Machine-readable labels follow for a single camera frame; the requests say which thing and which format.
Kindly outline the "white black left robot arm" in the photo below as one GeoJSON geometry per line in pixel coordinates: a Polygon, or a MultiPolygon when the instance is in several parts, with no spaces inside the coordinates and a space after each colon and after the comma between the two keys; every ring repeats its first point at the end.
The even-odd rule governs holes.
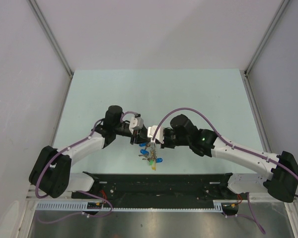
{"type": "Polygon", "coordinates": [[[72,166],[108,147],[117,136],[130,138],[131,144],[149,141],[139,113],[123,112],[120,106],[112,105],[83,139],[63,149],[44,147],[29,176],[29,182],[35,186],[35,196],[58,198],[64,192],[82,191],[87,197],[95,198],[100,192],[96,178],[87,172],[73,173],[72,166]]]}

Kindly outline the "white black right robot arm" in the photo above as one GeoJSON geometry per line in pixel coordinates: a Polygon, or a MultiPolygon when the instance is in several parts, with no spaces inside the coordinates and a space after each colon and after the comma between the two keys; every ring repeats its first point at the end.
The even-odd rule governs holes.
{"type": "Polygon", "coordinates": [[[198,129],[183,114],[174,117],[170,125],[157,126],[155,139],[162,148],[188,146],[201,157],[225,159],[255,172],[230,175],[219,186],[223,198],[231,199],[239,193],[268,193],[281,202],[291,203],[297,196],[298,164],[290,152],[275,154],[247,148],[224,138],[214,128],[198,129]]]}

